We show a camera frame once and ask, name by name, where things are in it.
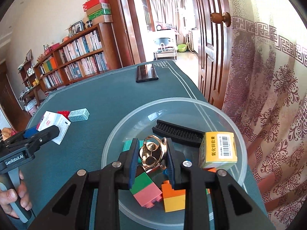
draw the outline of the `white barcode label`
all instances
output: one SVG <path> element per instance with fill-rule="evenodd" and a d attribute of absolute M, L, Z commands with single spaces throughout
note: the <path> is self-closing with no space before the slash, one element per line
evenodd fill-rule
<path fill-rule="evenodd" d="M 217 134 L 217 142 L 219 147 L 219 158 L 232 158 L 232 149 L 230 135 L 228 134 Z"/>

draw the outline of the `tiled floor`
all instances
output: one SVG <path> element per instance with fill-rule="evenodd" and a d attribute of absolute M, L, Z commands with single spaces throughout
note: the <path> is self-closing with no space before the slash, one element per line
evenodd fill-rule
<path fill-rule="evenodd" d="M 179 53 L 176 65 L 198 86 L 198 56 L 190 51 Z"/>

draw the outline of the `plastic bowl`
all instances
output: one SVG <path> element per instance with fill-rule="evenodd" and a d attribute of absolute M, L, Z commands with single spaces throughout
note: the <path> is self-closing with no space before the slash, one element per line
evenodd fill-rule
<path fill-rule="evenodd" d="M 152 134 L 157 119 L 207 131 L 230 131 L 234 133 L 238 162 L 228 172 L 243 184 L 247 169 L 247 153 L 243 137 L 232 120 L 216 107 L 191 98 L 165 98 L 147 103 L 125 116 L 113 129 L 106 141 L 101 160 L 101 168 L 116 161 L 122 152 L 124 142 L 134 137 L 140 140 Z M 198 161 L 198 149 L 174 143 L 174 147 L 184 153 L 193 163 Z M 154 229 L 183 229 L 184 210 L 165 213 L 163 203 L 147 209 L 141 207 L 129 190 L 119 191 L 119 209 L 129 218 Z M 209 219 L 213 219 L 209 205 Z"/>
<path fill-rule="evenodd" d="M 178 51 L 182 53 L 182 52 L 187 50 L 187 45 L 186 44 L 179 44 L 177 46 L 177 48 L 178 48 Z"/>

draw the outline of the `table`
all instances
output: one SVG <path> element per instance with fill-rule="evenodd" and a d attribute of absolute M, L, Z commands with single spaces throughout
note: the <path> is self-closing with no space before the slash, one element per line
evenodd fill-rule
<path fill-rule="evenodd" d="M 36 84 L 34 87 L 32 87 L 29 91 L 27 91 L 23 96 L 22 96 L 22 100 L 24 101 L 25 105 L 27 105 L 27 98 L 29 97 L 35 97 L 36 98 L 36 101 L 37 101 L 37 105 L 40 106 L 40 101 L 39 101 L 39 97 L 38 97 L 38 93 L 37 91 L 41 89 L 41 86 L 40 84 Z"/>
<path fill-rule="evenodd" d="M 33 161 L 21 166 L 36 215 L 77 170 L 100 169 L 102 151 L 109 134 L 132 110 L 167 97 L 192 97 L 205 101 L 198 88 L 173 61 L 149 63 L 155 65 L 159 80 L 136 83 L 137 65 L 125 67 L 52 92 L 39 107 L 28 127 L 38 124 L 45 111 L 87 108 L 90 116 L 87 121 L 72 122 L 61 145 L 54 142 L 45 144 L 35 153 Z M 249 168 L 243 187 L 265 212 Z M 120 223 L 122 230 L 151 229 L 121 212 Z"/>

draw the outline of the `door knob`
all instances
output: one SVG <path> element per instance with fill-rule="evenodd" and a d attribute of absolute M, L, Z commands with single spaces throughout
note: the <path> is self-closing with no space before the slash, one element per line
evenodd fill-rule
<path fill-rule="evenodd" d="M 218 23 L 218 24 L 224 23 L 225 27 L 230 27 L 231 16 L 228 12 L 224 12 L 223 14 L 211 13 L 210 14 L 210 21 L 212 21 L 213 23 Z"/>

